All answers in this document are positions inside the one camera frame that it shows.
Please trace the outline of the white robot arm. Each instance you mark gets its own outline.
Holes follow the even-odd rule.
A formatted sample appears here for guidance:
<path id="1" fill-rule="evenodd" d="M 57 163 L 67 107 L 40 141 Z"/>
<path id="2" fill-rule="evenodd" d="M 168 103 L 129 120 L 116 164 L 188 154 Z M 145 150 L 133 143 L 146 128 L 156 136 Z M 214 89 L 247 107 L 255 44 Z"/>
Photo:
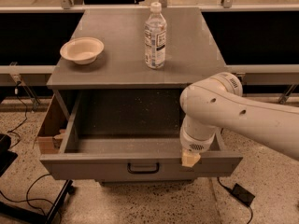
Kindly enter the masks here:
<path id="1" fill-rule="evenodd" d="M 299 161 L 299 108 L 244 98 L 239 79 L 228 72 L 197 81 L 180 95 L 182 164 L 194 166 L 209 150 L 216 130 L 239 133 Z"/>

